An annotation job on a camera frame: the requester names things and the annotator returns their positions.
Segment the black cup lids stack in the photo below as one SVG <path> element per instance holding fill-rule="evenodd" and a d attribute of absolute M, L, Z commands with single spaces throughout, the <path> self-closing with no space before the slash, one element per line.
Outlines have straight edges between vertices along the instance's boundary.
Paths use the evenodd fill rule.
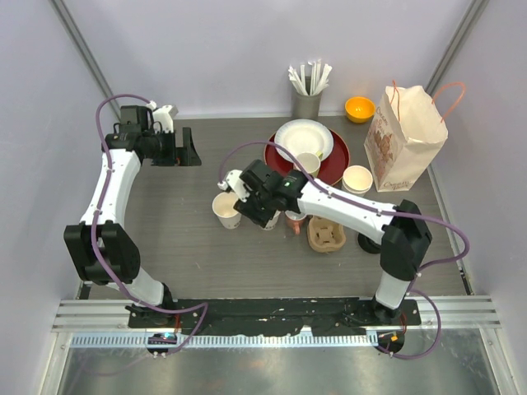
<path fill-rule="evenodd" d="M 363 234 L 357 236 L 357 242 L 359 247 L 369 254 L 380 254 L 381 247 L 379 244 L 375 243 L 372 239 L 366 237 Z"/>

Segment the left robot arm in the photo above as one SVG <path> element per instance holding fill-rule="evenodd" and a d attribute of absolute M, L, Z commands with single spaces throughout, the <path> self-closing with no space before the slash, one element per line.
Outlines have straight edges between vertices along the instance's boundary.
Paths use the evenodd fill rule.
<path fill-rule="evenodd" d="M 167 328 L 177 311 L 167 285 L 142 267 L 138 246 L 124 229 L 133 182 L 145 160 L 154 166 L 200 166 L 190 128 L 177 146 L 173 105 L 124 105 L 109 134 L 101 134 L 102 164 L 89 207 L 63 238 L 80 279 L 122 291 L 147 308 L 147 319 Z"/>

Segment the white paper cup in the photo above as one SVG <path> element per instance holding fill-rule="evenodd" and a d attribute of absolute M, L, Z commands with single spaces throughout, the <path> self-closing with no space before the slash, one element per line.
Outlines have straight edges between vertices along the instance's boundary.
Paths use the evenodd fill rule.
<path fill-rule="evenodd" d="M 238 197 L 235 193 L 219 193 L 212 201 L 212 211 L 222 226 L 234 230 L 240 225 L 241 214 L 234 208 Z"/>
<path fill-rule="evenodd" d="M 280 211 L 275 211 L 273 217 L 263 227 L 263 230 L 273 230 L 277 225 L 280 215 L 281 215 Z"/>

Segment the stack of white paper cups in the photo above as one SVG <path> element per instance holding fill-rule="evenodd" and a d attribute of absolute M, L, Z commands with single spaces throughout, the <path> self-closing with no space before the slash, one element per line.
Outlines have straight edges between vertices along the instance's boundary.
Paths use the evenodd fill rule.
<path fill-rule="evenodd" d="M 353 165 L 344 170 L 341 189 L 357 196 L 364 196 L 371 189 L 372 184 L 371 172 L 366 167 Z"/>

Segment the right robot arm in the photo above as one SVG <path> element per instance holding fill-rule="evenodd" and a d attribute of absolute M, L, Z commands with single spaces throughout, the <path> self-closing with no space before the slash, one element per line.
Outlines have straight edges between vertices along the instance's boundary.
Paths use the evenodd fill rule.
<path fill-rule="evenodd" d="M 355 230 L 361 247 L 380 256 L 380 284 L 372 299 L 376 322 L 389 325 L 432 242 L 417 205 L 374 202 L 333 188 L 300 170 L 282 176 L 261 160 L 231 170 L 219 187 L 237 196 L 234 208 L 256 225 L 268 224 L 278 211 L 317 216 Z"/>

